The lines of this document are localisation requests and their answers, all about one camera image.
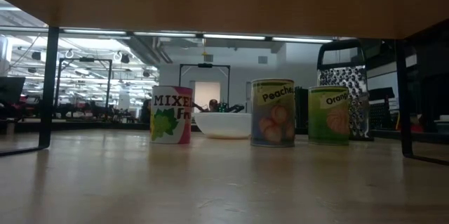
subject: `light wood surface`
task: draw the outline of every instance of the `light wood surface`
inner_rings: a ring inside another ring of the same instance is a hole
[[[49,25],[361,38],[410,36],[447,0],[7,0]]]
[[[49,150],[0,159],[0,223],[449,222],[448,167],[402,158],[397,140],[297,138],[279,149],[198,133],[155,145],[145,131],[55,132]]]

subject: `can label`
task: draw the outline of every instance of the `can label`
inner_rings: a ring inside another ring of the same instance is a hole
[[[178,86],[153,87],[150,133],[153,143],[190,142],[192,90]]]
[[[349,143],[349,92],[346,87],[309,89],[309,141]]]
[[[295,145],[295,90],[293,81],[253,82],[251,144],[268,147]]]

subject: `food can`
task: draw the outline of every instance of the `food can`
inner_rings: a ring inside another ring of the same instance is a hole
[[[290,79],[252,82],[251,145],[295,146],[295,89]]]
[[[349,144],[349,90],[344,86],[309,89],[309,143]]]
[[[150,134],[152,143],[190,143],[193,90],[153,86]]]

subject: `table surface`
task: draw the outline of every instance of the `table surface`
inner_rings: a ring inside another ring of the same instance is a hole
[[[55,132],[48,150],[0,159],[0,223],[449,223],[448,167],[404,159],[397,140],[306,139],[267,148],[193,133],[158,145],[146,131]]]

